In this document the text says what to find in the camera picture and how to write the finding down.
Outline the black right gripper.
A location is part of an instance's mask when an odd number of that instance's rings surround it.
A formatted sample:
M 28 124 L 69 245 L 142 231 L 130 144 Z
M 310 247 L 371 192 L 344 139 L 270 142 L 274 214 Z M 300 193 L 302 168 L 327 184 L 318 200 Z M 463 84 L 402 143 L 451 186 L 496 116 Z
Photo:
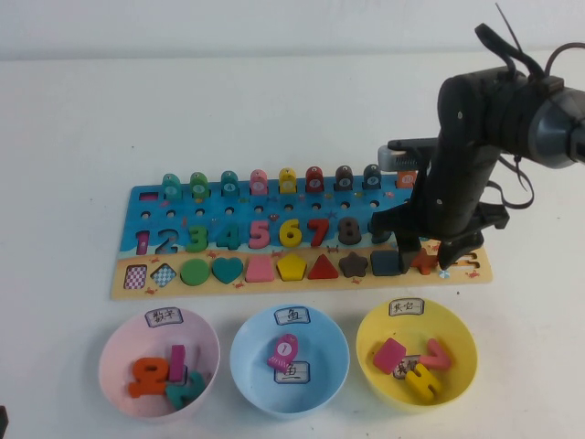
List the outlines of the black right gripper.
M 402 274 L 420 254 L 419 237 L 443 241 L 438 263 L 447 270 L 484 244 L 483 237 L 466 236 L 490 226 L 502 229 L 507 225 L 509 215 L 504 206 L 479 201 L 499 156 L 496 148 L 438 148 L 428 168 L 418 175 L 409 202 L 372 215 L 370 224 L 375 233 L 392 231 L 397 235 Z

